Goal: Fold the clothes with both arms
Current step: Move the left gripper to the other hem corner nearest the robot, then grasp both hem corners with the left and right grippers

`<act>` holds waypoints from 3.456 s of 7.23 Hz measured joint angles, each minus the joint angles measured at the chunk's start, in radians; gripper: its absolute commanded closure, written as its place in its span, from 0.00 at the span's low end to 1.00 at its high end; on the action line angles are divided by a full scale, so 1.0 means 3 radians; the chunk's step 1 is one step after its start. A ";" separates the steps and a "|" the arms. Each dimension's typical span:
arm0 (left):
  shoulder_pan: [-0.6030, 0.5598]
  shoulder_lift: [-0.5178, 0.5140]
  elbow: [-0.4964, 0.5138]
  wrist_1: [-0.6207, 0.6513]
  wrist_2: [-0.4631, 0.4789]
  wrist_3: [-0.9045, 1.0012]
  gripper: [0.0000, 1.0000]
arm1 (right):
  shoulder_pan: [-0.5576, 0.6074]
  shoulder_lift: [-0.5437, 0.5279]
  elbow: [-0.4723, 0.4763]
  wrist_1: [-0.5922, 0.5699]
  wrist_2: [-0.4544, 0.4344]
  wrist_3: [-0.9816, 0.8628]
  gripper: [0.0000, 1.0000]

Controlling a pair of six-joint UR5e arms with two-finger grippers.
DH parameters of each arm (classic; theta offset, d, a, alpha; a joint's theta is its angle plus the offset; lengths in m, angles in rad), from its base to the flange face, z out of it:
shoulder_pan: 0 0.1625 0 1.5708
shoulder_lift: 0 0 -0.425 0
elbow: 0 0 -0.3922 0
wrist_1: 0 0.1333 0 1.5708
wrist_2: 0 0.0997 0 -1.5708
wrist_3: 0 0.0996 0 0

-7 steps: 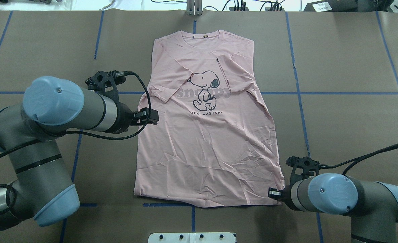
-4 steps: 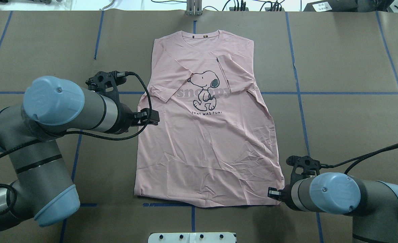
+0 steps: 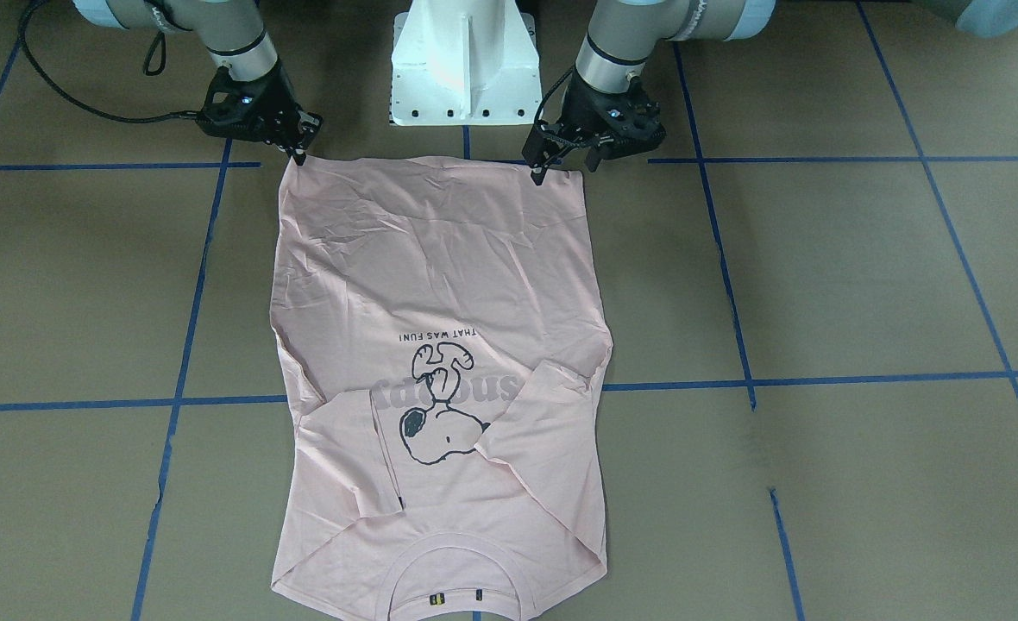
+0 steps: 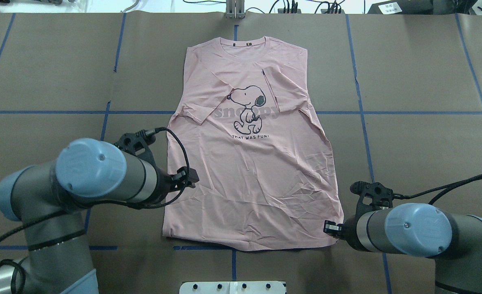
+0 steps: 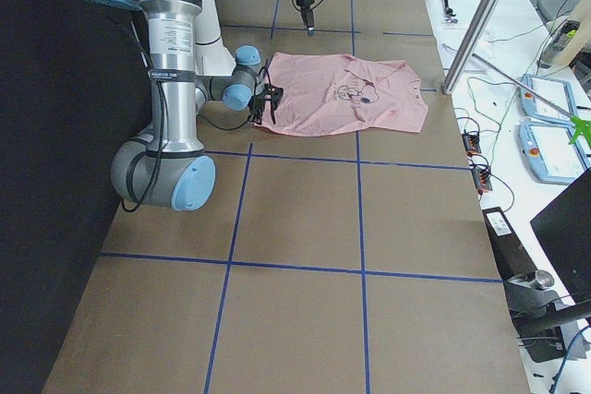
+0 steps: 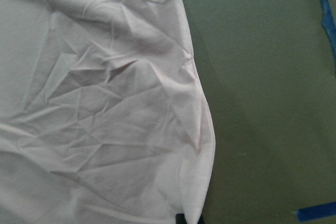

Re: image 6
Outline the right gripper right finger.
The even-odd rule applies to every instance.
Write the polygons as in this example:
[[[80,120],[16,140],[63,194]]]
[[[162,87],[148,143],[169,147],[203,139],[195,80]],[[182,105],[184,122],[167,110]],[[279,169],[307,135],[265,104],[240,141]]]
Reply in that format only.
[[[197,224],[205,224],[205,221],[204,221],[204,218],[203,218],[203,215],[200,216]]]

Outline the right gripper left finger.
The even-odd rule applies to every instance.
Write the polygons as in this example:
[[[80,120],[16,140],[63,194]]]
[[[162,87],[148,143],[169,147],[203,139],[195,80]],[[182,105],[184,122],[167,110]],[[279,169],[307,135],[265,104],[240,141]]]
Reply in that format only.
[[[185,224],[185,215],[184,214],[176,214],[175,222],[176,222],[176,224]]]

